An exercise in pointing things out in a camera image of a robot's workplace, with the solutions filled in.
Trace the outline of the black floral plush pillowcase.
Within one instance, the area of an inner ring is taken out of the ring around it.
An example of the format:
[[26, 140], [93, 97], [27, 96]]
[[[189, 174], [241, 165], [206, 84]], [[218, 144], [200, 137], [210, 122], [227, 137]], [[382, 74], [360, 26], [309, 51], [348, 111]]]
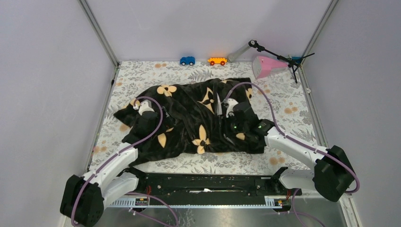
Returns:
[[248, 102], [252, 97], [249, 78], [210, 79], [184, 85], [152, 86], [130, 101], [149, 100], [154, 110], [164, 110], [163, 129], [151, 140], [153, 161], [174, 158], [182, 153], [245, 152], [262, 154], [264, 148], [235, 137], [226, 119], [223, 102], [228, 98]]

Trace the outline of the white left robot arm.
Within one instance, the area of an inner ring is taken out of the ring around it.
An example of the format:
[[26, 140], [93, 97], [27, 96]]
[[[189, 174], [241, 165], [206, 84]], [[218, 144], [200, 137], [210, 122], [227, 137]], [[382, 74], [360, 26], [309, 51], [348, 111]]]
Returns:
[[60, 212], [74, 227], [92, 227], [103, 211], [124, 194], [142, 194], [147, 182], [128, 168], [153, 161], [151, 140], [163, 129], [164, 110], [123, 108], [114, 117], [131, 131], [116, 151], [95, 169], [82, 176], [72, 175], [66, 182]]

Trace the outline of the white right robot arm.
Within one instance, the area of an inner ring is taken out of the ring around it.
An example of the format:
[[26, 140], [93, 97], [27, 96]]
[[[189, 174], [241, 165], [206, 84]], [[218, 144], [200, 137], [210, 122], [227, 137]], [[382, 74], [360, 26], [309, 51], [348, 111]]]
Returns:
[[295, 170], [282, 167], [273, 175], [271, 188], [283, 195], [289, 189], [307, 189], [318, 192], [329, 201], [337, 202], [352, 183], [356, 174], [345, 151], [333, 146], [327, 148], [314, 145], [298, 137], [280, 132], [274, 122], [259, 120], [250, 104], [228, 99], [224, 104], [229, 128], [238, 130], [240, 140], [262, 148], [278, 149], [297, 159], [308, 167]]

